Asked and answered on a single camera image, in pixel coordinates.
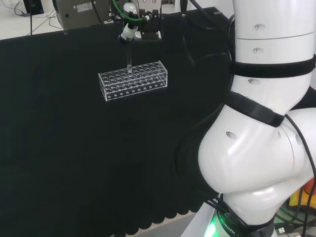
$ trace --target wire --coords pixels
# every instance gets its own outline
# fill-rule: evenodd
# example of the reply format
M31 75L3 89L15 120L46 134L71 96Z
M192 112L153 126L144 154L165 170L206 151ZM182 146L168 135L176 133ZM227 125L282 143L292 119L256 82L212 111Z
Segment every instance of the wire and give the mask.
M196 0L190 0L190 2L197 8L198 11L200 11L215 27L225 36L227 37L227 34L225 31L214 21L211 15L207 14L206 11L196 2Z
M98 13L98 11L97 11L97 8L96 8L95 5L94 5L93 0L91 0L91 3L92 3L92 5L93 5L93 9L94 9L94 11L95 11L95 14L96 14L97 17L98 17L98 20L99 20L99 22L100 22L100 25L102 25L101 18L100 18L100 16L99 16L99 13Z
M301 187L300 189L300 194L299 194L299 197L298 197L298 205L296 207L296 211L294 213L294 216L290 215L290 213L286 212L284 209L280 208L281 211L283 211L286 215L288 215L289 217L292 217L292 220L290 220L287 225L291 225L295 220L298 220L300 222L304 222L303 220L301 219L298 219L297 216L298 216L298 213L300 212L300 208L301 208L301 202L302 202L302 196L303 196L303 190L304 188Z
M9 9L13 9L13 10L14 10L15 15L18 15L18 16L24 16L24 14L25 14L25 13L24 13L23 11L21 11L21 10L19 10L19 9L16 9L16 7L19 5L19 3L21 2L21 0L19 0L19 2L15 5L15 7L14 7L14 8L6 6L6 5L4 4L3 0L1 0L1 1L2 1L2 3L3 3L3 5L4 5L4 7L9 8Z
M51 25L51 23L50 23L50 19L51 19L51 18L57 18L57 16L51 16L51 17L49 17L48 24L49 24L51 27L55 27L55 28L57 28L57 29L62 29L62 27L57 27L57 26Z
M190 24L194 25L195 27L197 27L201 30L207 30L207 31L216 31L217 30L217 28L204 27L204 26L198 25L197 23L195 23L194 21L191 20L191 18L188 16L188 13L186 13L186 18Z
M29 4L30 4L30 26L31 26L31 35L33 35L33 18L32 18L32 7L33 7L33 3L32 0L29 0Z
M129 16L127 16L124 12L121 11L121 9L118 7L116 0L112 0L114 7L116 8L116 10L126 19L130 20L130 21L143 21L142 18L131 18Z
M304 145L304 148L306 150L306 154L310 160L310 163L311 163L311 166L312 166L312 170L313 170L313 175L314 175L314 178L316 178L316 168L315 168L315 164L314 164L314 161L313 161L313 158L312 158L312 155L311 155L311 152L310 152L310 149L307 145L307 142L301 132L301 130L298 128L298 126L295 124L295 122L291 119L291 117L289 115L285 115L285 117L290 121L290 123L292 124L292 126L295 128L295 130L297 131L298 135L300 136L301 140L302 140L302 143ZM310 212L310 206L311 206L311 200L312 200L312 196L313 196L313 193L315 191L315 188L316 188L316 182L314 181L314 184L313 184L313 187L312 187L312 190L309 194L309 197L308 197L308 201L307 201L307 210L305 212L305 220L304 220L304 225L303 225L303 233L302 233L302 237L305 237L305 234L306 234L306 228L307 228L307 223L308 223L308 215L309 215L309 212Z

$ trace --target black cable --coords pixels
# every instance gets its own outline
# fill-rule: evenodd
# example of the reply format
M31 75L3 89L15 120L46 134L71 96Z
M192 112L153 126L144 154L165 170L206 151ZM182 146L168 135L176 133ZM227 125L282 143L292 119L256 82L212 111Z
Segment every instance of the black cable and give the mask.
M186 18L188 20L188 22L190 24L192 24L193 26L201 29L201 30L207 30L207 31L216 31L217 29L216 28L212 28L212 27L204 27L204 26L200 26L198 25L197 23L195 23L189 16L188 16L188 13L186 14Z
M198 11L200 11L215 27L225 36L227 37L226 32L219 26L216 21L213 19L213 17L204 11L204 9L196 2L196 0L190 0L190 2L197 8Z
M281 211L283 211L286 215L288 215L289 217L292 218L292 219L287 223L287 225L291 225L295 220L300 221L300 222L302 222L302 223L304 222L303 220L297 218L298 213L300 212L300 208L301 208L303 190L304 190L304 188L301 187L300 193L299 193L299 195L298 195L298 204L297 204L297 207L296 207L294 216L293 216L293 215L290 215L290 213L288 213L288 212L285 211L284 209L280 208Z
M229 54L230 54L230 57L231 57L231 61L234 62L235 61L235 43L233 43L232 41L232 37L231 37L231 33L232 33L232 26L235 26L235 15L232 15L230 18L229 18L229 25L228 25L228 32L227 32L227 35L228 35L228 51L229 51Z
M310 152L310 149L307 145L307 142L301 132L301 130L298 128L298 126L295 124L295 122L291 119L291 117L289 115L285 115L285 117L290 121L290 123L292 124L292 126L295 128L295 130L297 131L298 135L300 136L301 140L302 140L302 143L304 145L304 148L306 150L306 154L310 160L310 163L311 163L311 166L312 166L312 170L313 170L313 175L314 175L314 178L316 178L316 168L315 168L315 164L314 164L314 161L313 161L313 158L312 158L312 155L311 155L311 152ZM314 182L313 184L313 187L312 187L312 190L309 194L309 197L308 197L308 201L307 201L307 210L305 212L305 220L304 220L304 225L303 225L303 233L302 233L302 237L305 237L305 234L306 234L306 228L307 228L307 224L308 224L308 215L309 215L309 211L310 211L310 206L311 206L311 200L312 200L312 196L313 196L313 193L315 191L315 188L316 188L316 182Z
M30 25L31 25L31 35L33 35L33 23L32 23L32 7L33 7L33 3L32 0L29 0L29 4L30 4Z
M292 215L291 213L287 212L286 210L284 210L283 208L280 208L280 211L283 212L285 215L291 217L292 219L287 221L286 225L291 225L294 221L298 221L300 223L304 223L304 220L298 218L297 216L295 215Z
M92 5L93 5L93 9L94 9L94 11L95 11L95 14L96 14L97 17L98 17L98 20L99 20L99 22L100 22L100 25L102 25L101 18L100 18L100 16L99 16L99 13L98 13L98 11L97 11L97 8L96 8L95 5L94 5L93 0L91 0L91 3L92 3Z
M198 60L196 61L196 66L198 66L198 65L199 65L202 61L204 61L205 59L208 59L208 58L211 58L211 57L214 57L214 56L220 56L220 55L222 55L222 56L227 56L226 53L210 53L210 54L207 54L207 55L201 57L200 59L198 59Z

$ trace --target screw hole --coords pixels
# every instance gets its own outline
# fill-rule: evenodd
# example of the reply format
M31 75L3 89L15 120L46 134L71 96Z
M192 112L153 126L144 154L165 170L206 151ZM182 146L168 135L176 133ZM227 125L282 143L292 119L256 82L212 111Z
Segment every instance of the screw hole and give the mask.
M260 80L258 80L258 79L249 79L248 82L252 85L259 85L260 84Z
M233 140L237 139L237 136L232 132L226 132L226 135Z

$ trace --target table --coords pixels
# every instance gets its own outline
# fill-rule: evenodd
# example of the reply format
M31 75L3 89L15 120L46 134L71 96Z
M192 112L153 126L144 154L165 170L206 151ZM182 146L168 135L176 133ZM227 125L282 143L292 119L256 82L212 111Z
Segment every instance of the table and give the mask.
M160 43L132 46L134 65L164 64L168 88L111 102L97 74L126 66L121 25L0 41L1 236L133 234L198 211L201 198L173 182L170 164L186 131L223 100L229 62L192 69L179 19L164 16ZM218 32L189 25L186 41L196 59L225 51ZM300 106L316 107L315 96Z

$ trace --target robot end effector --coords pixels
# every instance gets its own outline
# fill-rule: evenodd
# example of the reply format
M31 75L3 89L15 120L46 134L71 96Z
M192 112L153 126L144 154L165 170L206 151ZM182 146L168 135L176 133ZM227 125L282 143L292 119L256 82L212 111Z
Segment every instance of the robot end effector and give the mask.
M135 0L124 5L124 29L119 40L126 44L132 39L161 39L161 0Z

